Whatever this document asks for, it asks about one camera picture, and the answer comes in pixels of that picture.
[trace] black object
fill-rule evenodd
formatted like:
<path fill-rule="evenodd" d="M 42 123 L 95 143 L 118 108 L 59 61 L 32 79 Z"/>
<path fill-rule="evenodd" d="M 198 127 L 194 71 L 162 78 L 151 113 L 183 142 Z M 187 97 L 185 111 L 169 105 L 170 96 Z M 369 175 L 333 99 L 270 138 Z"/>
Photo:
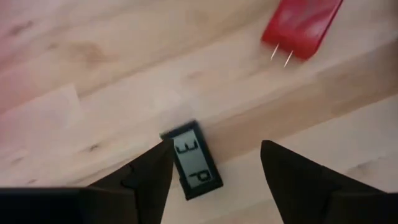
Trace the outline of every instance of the black object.
<path fill-rule="evenodd" d="M 398 194 L 341 175 L 272 141 L 263 141 L 267 183 L 286 224 L 398 223 Z"/>
<path fill-rule="evenodd" d="M 175 165 L 187 200 L 223 186 L 221 176 L 196 121 L 161 134 L 160 137 L 174 140 Z"/>
<path fill-rule="evenodd" d="M 1 223 L 159 224 L 173 148 L 163 141 L 85 188 L 0 189 Z"/>

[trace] black triangular shape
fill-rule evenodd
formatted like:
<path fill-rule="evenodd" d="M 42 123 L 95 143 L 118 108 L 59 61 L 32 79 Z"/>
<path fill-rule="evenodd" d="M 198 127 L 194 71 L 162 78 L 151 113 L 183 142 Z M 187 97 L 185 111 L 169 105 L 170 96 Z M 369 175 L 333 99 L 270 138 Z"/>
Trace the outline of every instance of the black triangular shape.
<path fill-rule="evenodd" d="M 262 142 L 261 161 L 272 196 L 286 224 L 324 223 L 325 217 L 329 217 L 333 207 L 337 206 L 336 198 L 331 197 L 335 193 L 383 194 L 272 141 Z"/>
<path fill-rule="evenodd" d="M 160 223 L 169 194 L 173 164 L 174 142 L 167 139 L 90 187 L 117 192 L 133 190 L 138 223 Z"/>

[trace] wood grain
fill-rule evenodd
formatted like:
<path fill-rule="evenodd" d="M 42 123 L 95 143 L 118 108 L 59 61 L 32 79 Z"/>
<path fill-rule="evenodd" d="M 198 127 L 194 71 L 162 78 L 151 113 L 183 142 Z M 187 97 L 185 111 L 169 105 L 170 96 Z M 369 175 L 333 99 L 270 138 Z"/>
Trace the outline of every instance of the wood grain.
<path fill-rule="evenodd" d="M 273 49 L 259 41 L 278 2 L 1 1 L 0 116 L 27 125 L 33 114 L 18 108 L 74 86 L 83 118 L 53 122 L 78 110 L 45 101 L 35 114 L 46 125 L 13 132 L 35 140 L 0 149 L 0 185 L 88 185 L 191 119 L 227 184 L 186 202 L 174 175 L 165 223 L 279 222 L 256 160 L 263 139 L 382 182 L 395 157 L 398 2 L 345 0 L 318 53 L 287 68 L 287 54 L 270 62 Z"/>
<path fill-rule="evenodd" d="M 49 138 L 54 132 L 83 119 L 83 111 L 73 85 L 38 97 L 0 116 L 0 154 Z"/>

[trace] metal prong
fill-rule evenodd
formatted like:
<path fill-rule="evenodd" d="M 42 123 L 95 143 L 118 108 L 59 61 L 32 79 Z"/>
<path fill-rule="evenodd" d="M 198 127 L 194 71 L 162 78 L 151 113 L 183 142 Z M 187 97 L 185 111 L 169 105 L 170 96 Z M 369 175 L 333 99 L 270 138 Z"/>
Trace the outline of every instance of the metal prong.
<path fill-rule="evenodd" d="M 274 56 L 275 56 L 275 53 L 277 52 L 277 50 L 278 50 L 278 47 L 279 47 L 279 44 L 278 45 L 276 45 L 276 47 L 275 47 L 275 50 L 274 50 L 274 52 L 272 53 L 272 55 L 271 55 L 271 60 L 274 58 Z"/>
<path fill-rule="evenodd" d="M 287 58 L 284 67 L 286 67 L 286 65 L 288 64 L 288 62 L 289 62 L 290 58 L 292 57 L 292 55 L 293 55 L 293 50 L 291 51 L 289 57 Z"/>

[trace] blurred object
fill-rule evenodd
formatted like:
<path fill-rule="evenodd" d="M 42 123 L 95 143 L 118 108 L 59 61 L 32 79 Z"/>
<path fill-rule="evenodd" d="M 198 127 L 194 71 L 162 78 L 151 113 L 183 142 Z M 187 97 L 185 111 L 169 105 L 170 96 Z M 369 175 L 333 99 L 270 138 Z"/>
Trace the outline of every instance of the blurred object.
<path fill-rule="evenodd" d="M 278 50 L 308 60 L 314 55 L 343 0 L 282 0 L 268 23 L 261 40 Z"/>

